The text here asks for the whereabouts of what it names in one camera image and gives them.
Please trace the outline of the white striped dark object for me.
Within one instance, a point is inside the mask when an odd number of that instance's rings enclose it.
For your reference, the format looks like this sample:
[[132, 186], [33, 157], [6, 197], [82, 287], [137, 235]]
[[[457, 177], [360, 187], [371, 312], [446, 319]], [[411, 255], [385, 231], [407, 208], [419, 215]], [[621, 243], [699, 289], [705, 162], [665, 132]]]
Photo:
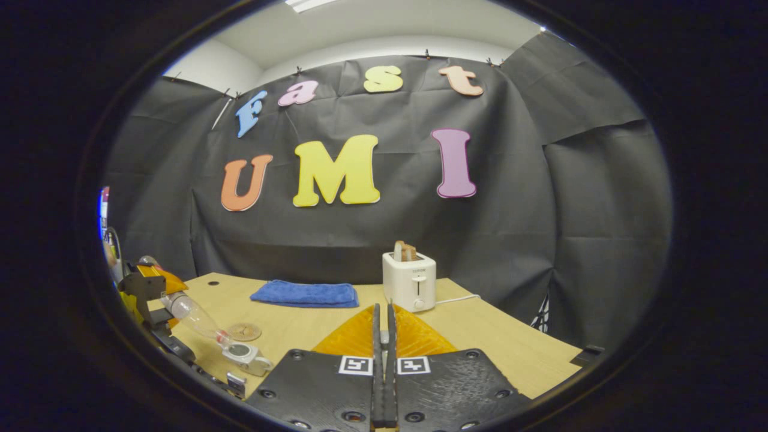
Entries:
[[530, 323], [530, 326], [532, 328], [535, 328], [535, 330], [540, 331], [541, 333], [547, 334], [549, 331], [549, 313], [550, 313], [550, 294], [547, 293], [543, 301], [541, 302], [541, 306], [537, 312], [537, 314], [534, 317], [534, 320]]

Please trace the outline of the ceiling light panel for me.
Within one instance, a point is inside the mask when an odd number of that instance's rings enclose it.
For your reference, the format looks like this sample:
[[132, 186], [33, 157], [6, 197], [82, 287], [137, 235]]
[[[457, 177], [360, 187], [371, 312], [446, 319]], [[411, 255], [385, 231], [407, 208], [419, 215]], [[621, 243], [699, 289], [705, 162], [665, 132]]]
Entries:
[[302, 13], [337, 1], [338, 0], [284, 0], [284, 3], [296, 13]]

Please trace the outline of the white ceramic teacup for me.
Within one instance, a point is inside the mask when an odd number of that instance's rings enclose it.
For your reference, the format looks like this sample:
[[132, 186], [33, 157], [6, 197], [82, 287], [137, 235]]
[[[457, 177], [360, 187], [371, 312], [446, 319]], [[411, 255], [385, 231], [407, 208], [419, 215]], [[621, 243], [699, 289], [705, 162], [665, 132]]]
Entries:
[[261, 377], [274, 369], [274, 364], [251, 344], [236, 341], [223, 347], [222, 354], [247, 374]]

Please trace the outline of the black backdrop cloth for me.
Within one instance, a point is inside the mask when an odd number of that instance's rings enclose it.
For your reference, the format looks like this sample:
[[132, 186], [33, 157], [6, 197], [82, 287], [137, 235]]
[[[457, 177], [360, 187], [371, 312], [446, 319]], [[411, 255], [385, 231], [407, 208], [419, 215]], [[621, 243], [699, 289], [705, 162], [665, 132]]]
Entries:
[[159, 79], [105, 167], [129, 260], [370, 284], [404, 240], [550, 336], [614, 346], [656, 292], [673, 219], [655, 131], [617, 82], [551, 34], [500, 68], [464, 58], [336, 61], [266, 83], [255, 126], [213, 90]]

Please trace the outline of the clear plastic water bottle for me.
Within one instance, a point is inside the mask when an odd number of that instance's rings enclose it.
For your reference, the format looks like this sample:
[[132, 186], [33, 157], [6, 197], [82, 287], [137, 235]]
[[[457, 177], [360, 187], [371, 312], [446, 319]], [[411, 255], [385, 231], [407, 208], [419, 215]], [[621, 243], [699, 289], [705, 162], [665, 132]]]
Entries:
[[232, 344], [230, 334], [192, 297], [185, 292], [175, 292], [160, 298], [173, 317], [192, 331], [215, 341], [222, 349]]

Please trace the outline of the blue folded towel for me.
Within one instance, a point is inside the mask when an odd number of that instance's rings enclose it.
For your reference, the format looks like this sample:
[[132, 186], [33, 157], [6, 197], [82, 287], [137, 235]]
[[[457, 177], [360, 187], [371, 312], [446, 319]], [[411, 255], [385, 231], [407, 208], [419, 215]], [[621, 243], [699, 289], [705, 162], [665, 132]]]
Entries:
[[351, 284], [299, 284], [272, 280], [266, 282], [250, 300], [264, 304], [305, 308], [351, 308], [359, 306], [357, 291]]

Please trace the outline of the computer monitor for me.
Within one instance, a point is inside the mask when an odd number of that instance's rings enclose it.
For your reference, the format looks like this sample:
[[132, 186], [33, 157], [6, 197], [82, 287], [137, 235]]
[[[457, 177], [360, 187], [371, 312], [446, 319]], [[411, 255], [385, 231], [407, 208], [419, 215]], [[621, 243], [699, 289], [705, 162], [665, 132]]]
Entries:
[[100, 238], [102, 241], [107, 240], [109, 196], [110, 196], [110, 187], [107, 185], [101, 189], [99, 194], [99, 200], [98, 200], [99, 229], [100, 229]]

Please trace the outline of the white toaster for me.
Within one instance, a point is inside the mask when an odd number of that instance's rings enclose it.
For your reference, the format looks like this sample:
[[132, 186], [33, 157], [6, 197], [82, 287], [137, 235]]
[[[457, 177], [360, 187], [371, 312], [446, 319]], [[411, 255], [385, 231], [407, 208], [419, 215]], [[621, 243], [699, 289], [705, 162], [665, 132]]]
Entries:
[[382, 287], [388, 301], [411, 313], [436, 306], [436, 262], [423, 254], [417, 260], [398, 262], [393, 252], [382, 255]]

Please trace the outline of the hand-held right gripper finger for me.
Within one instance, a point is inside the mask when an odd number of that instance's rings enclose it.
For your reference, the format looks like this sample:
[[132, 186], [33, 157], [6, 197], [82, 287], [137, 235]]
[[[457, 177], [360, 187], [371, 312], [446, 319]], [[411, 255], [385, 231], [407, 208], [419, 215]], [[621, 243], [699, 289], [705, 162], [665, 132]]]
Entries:
[[337, 328], [329, 348], [291, 349], [245, 403], [294, 430], [373, 430], [382, 384], [380, 306]]
[[448, 347], [399, 306], [387, 306], [386, 412], [398, 430], [478, 430], [532, 400], [481, 349]]

